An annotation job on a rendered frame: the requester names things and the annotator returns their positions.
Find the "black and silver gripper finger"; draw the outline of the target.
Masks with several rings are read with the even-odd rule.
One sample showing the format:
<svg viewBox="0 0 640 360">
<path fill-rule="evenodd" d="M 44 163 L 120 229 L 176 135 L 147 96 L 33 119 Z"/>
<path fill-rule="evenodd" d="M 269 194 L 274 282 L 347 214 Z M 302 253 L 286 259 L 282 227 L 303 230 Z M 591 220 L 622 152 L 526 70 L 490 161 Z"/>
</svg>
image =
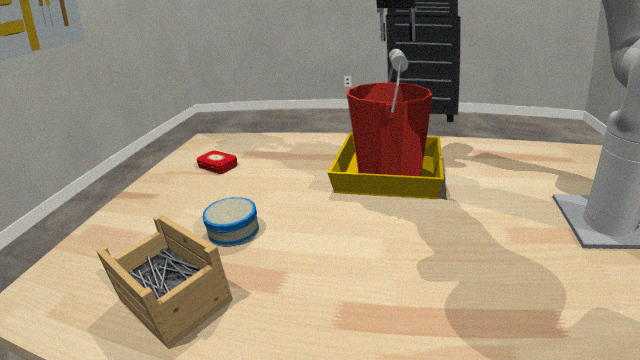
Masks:
<svg viewBox="0 0 640 360">
<path fill-rule="evenodd" d="M 380 12 L 381 41 L 385 41 L 385 23 L 383 19 L 384 8 L 377 8 L 377 12 Z"/>
<path fill-rule="evenodd" d="M 410 12 L 410 40 L 415 41 L 415 12 L 417 12 L 417 8 L 408 8 Z"/>
</svg>

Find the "wooden crate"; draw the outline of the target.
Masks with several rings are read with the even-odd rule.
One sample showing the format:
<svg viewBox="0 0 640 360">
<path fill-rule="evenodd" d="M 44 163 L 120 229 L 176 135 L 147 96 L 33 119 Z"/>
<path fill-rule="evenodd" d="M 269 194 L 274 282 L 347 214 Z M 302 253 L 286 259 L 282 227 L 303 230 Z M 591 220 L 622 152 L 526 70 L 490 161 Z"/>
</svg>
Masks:
<svg viewBox="0 0 640 360">
<path fill-rule="evenodd" d="M 215 245 L 153 220 L 157 232 L 117 256 L 96 252 L 119 299 L 169 349 L 233 298 Z"/>
</svg>

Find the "round tin with blue rim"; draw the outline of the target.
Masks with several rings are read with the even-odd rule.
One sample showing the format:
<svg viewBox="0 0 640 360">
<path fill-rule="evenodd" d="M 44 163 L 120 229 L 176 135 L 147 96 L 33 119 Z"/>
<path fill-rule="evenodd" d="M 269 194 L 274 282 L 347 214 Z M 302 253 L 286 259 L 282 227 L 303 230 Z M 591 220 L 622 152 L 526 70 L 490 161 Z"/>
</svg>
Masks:
<svg viewBox="0 0 640 360">
<path fill-rule="evenodd" d="M 202 215 L 209 240 L 232 247 L 253 239 L 258 231 L 256 205 L 243 197 L 230 197 L 210 204 Z"/>
</svg>

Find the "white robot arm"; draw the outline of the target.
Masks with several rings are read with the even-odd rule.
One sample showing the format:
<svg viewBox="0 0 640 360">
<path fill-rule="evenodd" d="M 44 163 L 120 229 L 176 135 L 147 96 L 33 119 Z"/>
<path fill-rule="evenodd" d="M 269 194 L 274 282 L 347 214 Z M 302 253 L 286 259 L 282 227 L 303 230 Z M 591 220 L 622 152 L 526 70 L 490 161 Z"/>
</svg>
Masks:
<svg viewBox="0 0 640 360">
<path fill-rule="evenodd" d="M 640 220 L 640 0 L 602 0 L 613 72 L 626 87 L 610 114 L 583 215 L 609 236 L 635 232 Z"/>
</svg>

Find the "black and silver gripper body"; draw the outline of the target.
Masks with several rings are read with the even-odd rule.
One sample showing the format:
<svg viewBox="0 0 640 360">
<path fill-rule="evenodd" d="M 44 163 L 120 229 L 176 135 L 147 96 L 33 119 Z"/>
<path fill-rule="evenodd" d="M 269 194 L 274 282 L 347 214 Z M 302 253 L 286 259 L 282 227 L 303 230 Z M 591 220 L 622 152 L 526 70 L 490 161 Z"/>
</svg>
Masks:
<svg viewBox="0 0 640 360">
<path fill-rule="evenodd" d="M 415 0 L 377 0 L 377 8 L 415 8 Z"/>
</svg>

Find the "yellow shallow tray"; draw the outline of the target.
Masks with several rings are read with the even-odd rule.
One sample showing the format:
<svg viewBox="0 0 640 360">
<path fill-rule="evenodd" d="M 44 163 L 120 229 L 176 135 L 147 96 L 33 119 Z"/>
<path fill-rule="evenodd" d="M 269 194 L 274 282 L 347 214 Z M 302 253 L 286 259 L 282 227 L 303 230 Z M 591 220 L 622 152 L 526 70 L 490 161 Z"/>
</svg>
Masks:
<svg viewBox="0 0 640 360">
<path fill-rule="evenodd" d="M 334 193 L 437 199 L 444 180 L 440 137 L 427 136 L 422 177 L 358 173 L 353 133 L 327 173 Z"/>
</svg>

